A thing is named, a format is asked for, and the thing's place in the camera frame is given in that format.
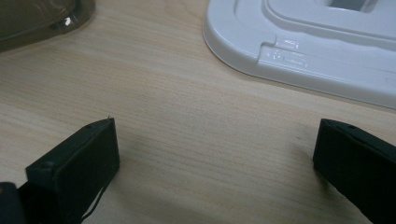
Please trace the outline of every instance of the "white plastic object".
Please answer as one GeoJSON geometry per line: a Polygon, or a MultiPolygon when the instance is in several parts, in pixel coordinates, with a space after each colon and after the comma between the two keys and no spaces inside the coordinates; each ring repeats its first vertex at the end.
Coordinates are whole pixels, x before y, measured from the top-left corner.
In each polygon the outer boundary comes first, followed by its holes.
{"type": "Polygon", "coordinates": [[[243,73],[396,108],[396,1],[210,0],[207,45],[243,73]]]}

